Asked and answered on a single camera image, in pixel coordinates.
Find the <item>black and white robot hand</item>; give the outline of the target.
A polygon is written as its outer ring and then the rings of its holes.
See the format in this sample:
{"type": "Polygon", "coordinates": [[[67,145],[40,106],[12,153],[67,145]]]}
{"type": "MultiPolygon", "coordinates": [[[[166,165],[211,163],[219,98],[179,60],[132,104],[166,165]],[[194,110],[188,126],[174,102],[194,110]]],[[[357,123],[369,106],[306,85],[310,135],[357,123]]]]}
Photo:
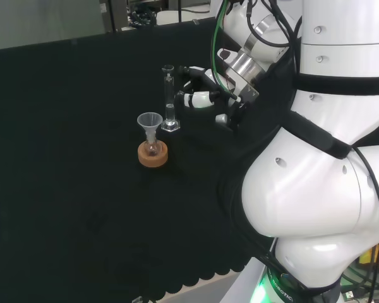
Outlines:
{"type": "Polygon", "coordinates": [[[211,69],[180,66],[179,76],[186,78],[187,82],[176,94],[176,100],[192,110],[221,106],[224,112],[216,115],[215,122],[236,132],[259,93],[230,68],[227,71],[228,75],[215,76],[211,69]]]}

